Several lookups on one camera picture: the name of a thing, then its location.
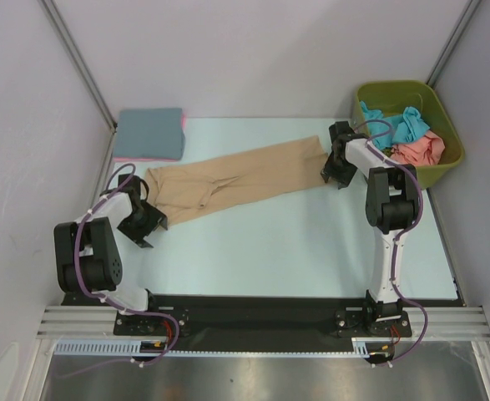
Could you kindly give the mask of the aluminium extrusion rail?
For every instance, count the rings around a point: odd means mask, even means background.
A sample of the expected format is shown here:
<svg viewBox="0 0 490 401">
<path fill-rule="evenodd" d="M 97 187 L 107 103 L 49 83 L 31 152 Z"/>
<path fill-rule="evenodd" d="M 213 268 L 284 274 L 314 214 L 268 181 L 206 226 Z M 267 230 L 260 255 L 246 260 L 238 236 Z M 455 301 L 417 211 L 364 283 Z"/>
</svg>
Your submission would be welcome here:
<svg viewBox="0 0 490 401">
<path fill-rule="evenodd" d="M 480 307 L 430 307 L 426 341 L 490 342 L 490 327 Z M 107 339 L 124 325 L 124 316 L 111 307 L 50 306 L 43 313 L 38 338 Z"/>
</svg>

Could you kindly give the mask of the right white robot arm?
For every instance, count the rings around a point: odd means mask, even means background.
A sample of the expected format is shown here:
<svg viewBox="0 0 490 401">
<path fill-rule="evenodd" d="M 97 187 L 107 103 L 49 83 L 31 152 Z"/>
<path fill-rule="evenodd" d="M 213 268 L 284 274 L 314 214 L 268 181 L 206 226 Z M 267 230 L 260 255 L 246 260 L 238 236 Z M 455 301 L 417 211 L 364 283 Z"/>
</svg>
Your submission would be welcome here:
<svg viewBox="0 0 490 401">
<path fill-rule="evenodd" d="M 422 192 L 412 165 L 400 165 L 384 155 L 346 121 L 329 127 L 331 153 L 321 171 L 325 182 L 340 189 L 360 171 L 366 178 L 365 214 L 375 232 L 375 266 L 362 309 L 336 313 L 340 333 L 386 337 L 407 322 L 402 311 L 400 271 L 407 233 L 422 217 Z"/>
</svg>

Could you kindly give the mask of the teal crumpled t-shirt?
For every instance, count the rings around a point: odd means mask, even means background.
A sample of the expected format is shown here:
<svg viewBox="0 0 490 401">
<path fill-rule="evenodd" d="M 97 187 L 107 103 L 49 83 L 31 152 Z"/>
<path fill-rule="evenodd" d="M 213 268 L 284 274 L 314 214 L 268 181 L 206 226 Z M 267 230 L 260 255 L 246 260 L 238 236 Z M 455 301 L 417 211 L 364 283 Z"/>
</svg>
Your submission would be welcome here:
<svg viewBox="0 0 490 401">
<path fill-rule="evenodd" d="M 373 137 L 373 144 L 379 150 L 416 142 L 430 129 L 420 111 L 412 106 L 406 107 L 401 114 L 389 117 L 379 109 L 369 109 L 364 101 L 360 102 L 360 107 L 365 121 L 371 121 L 366 126 Z"/>
</svg>

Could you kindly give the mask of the salmon pink crumpled t-shirt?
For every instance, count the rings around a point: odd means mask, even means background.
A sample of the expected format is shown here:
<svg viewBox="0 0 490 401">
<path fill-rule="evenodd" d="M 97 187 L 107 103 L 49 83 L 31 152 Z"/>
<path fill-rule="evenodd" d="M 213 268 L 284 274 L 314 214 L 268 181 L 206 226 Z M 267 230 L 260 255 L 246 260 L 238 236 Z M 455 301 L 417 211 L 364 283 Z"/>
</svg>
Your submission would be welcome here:
<svg viewBox="0 0 490 401">
<path fill-rule="evenodd" d="M 431 166 L 440 162 L 444 150 L 442 138 L 428 130 L 415 142 L 393 145 L 390 158 L 403 165 Z"/>
</svg>

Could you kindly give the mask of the olive green plastic bin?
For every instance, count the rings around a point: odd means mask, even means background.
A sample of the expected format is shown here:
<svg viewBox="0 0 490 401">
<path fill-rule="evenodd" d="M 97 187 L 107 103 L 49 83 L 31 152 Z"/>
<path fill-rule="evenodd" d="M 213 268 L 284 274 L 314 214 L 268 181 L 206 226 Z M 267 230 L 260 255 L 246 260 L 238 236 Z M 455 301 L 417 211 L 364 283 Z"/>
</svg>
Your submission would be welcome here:
<svg viewBox="0 0 490 401">
<path fill-rule="evenodd" d="M 371 136 L 361 111 L 360 102 L 364 101 L 369 109 L 379 109 L 386 117 L 401 114 L 412 106 L 417 108 L 430 131 L 442 138 L 445 150 L 440 162 L 431 166 L 416 166 L 421 188 L 427 189 L 436 184 L 442 176 L 457 166 L 464 157 L 464 149 L 435 91 L 423 82 L 416 80 L 376 81 L 361 85 L 355 92 L 352 113 L 353 124 L 360 131 Z"/>
</svg>

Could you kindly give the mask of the beige t-shirt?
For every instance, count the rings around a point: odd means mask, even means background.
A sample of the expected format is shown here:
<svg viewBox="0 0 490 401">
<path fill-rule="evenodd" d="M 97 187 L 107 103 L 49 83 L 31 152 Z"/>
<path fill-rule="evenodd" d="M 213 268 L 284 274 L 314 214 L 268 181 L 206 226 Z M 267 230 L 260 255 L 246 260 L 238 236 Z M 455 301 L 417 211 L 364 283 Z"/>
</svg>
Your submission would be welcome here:
<svg viewBox="0 0 490 401">
<path fill-rule="evenodd" d="M 187 165 L 148 169 L 148 203 L 177 225 L 234 206 L 321 186 L 318 136 Z"/>
</svg>

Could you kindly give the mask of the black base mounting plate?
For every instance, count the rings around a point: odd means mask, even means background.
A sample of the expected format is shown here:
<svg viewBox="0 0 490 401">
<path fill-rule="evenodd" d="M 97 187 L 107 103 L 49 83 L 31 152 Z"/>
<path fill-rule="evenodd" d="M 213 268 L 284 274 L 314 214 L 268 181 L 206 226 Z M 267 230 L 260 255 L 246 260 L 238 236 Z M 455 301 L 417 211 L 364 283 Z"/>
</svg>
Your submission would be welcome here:
<svg viewBox="0 0 490 401">
<path fill-rule="evenodd" d="M 111 333 L 142 339 L 169 335 L 178 352 L 329 353 L 350 349 L 352 338 L 414 339 L 411 303 L 380 322 L 362 298 L 152 296 L 149 316 L 116 312 Z"/>
</svg>

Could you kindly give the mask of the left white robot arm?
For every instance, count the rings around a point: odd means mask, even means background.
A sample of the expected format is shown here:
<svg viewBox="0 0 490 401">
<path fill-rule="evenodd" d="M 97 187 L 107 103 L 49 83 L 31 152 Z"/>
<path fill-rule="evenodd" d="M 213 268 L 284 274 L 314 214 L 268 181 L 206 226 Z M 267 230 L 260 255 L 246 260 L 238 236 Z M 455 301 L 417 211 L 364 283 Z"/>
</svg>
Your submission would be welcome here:
<svg viewBox="0 0 490 401">
<path fill-rule="evenodd" d="M 120 175 L 95 207 L 76 221 L 53 229 L 58 284 L 66 294 L 82 294 L 133 313 L 133 324 L 151 334 L 160 328 L 161 312 L 149 305 L 150 293 L 123 282 L 123 263 L 114 234 L 119 232 L 141 249 L 146 237 L 168 228 L 167 216 L 148 203 L 149 186 L 137 175 Z"/>
</svg>

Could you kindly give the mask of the dark green patterned garment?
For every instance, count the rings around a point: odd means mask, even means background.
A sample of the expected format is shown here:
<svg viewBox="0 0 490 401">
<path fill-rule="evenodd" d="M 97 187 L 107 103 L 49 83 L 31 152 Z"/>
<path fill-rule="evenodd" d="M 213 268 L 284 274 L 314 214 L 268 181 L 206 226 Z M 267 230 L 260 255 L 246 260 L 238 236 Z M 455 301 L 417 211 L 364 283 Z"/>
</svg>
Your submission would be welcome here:
<svg viewBox="0 0 490 401">
<path fill-rule="evenodd" d="M 391 147 L 386 147 L 382 153 L 387 156 L 388 158 L 392 159 L 394 154 L 395 154 L 395 146 L 392 145 Z"/>
</svg>

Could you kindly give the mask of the aluminium corner post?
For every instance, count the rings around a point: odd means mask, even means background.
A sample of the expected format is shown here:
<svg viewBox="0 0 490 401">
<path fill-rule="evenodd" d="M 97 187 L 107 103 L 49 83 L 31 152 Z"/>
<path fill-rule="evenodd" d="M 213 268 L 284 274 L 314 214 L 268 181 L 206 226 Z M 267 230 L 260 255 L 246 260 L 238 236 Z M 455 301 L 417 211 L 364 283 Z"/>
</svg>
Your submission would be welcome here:
<svg viewBox="0 0 490 401">
<path fill-rule="evenodd" d="M 95 104 L 98 112 L 103 118 L 105 124 L 115 131 L 117 123 L 113 117 L 110 108 L 108 107 L 100 88 L 91 73 L 70 29 L 61 14 L 57 4 L 52 0 L 38 0 L 40 7 L 46 15 L 53 31 L 56 33 L 59 42 L 63 46 L 68 58 L 74 66 L 78 76 L 80 77 L 84 87 L 88 91 L 90 98 Z"/>
<path fill-rule="evenodd" d="M 447 39 L 442 51 L 440 52 L 436 62 L 432 67 L 426 85 L 435 88 L 439 79 L 441 78 L 447 64 L 451 60 L 457 46 L 461 42 L 464 34 L 466 33 L 469 25 L 474 19 L 478 9 L 482 4 L 482 0 L 469 0 L 467 1 L 462 13 L 457 20 L 449 38 Z"/>
</svg>

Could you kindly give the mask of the right aluminium corner post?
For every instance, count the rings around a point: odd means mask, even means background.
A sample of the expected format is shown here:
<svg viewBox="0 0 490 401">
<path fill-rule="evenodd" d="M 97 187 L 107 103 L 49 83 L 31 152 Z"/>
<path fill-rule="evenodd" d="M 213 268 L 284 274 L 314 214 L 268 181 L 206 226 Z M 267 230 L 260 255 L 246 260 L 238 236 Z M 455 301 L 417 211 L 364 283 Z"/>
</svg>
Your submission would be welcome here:
<svg viewBox="0 0 490 401">
<path fill-rule="evenodd" d="M 469 25 L 474 19 L 478 9 L 482 4 L 482 0 L 469 0 L 467 1 L 462 13 L 457 20 L 449 38 L 447 39 L 442 51 L 440 52 L 436 62 L 432 67 L 426 85 L 435 88 L 439 79 L 441 78 L 447 64 L 451 60 L 457 46 L 461 42 L 464 34 L 466 33 Z"/>
</svg>

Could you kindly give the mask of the left aluminium corner post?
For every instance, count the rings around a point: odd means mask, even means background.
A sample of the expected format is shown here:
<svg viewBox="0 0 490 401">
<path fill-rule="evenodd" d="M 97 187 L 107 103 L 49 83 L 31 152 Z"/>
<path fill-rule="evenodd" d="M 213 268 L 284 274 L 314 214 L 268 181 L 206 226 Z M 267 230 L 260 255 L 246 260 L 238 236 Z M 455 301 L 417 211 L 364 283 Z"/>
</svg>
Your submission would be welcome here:
<svg viewBox="0 0 490 401">
<path fill-rule="evenodd" d="M 56 33 L 59 42 L 63 46 L 68 58 L 74 66 L 78 76 L 80 77 L 84 87 L 88 91 L 90 98 L 95 104 L 98 112 L 103 118 L 105 124 L 115 131 L 117 123 L 113 117 L 110 108 L 108 107 L 100 88 L 91 73 L 70 29 L 61 14 L 57 4 L 52 0 L 38 0 L 40 7 L 46 15 L 53 31 Z"/>
</svg>

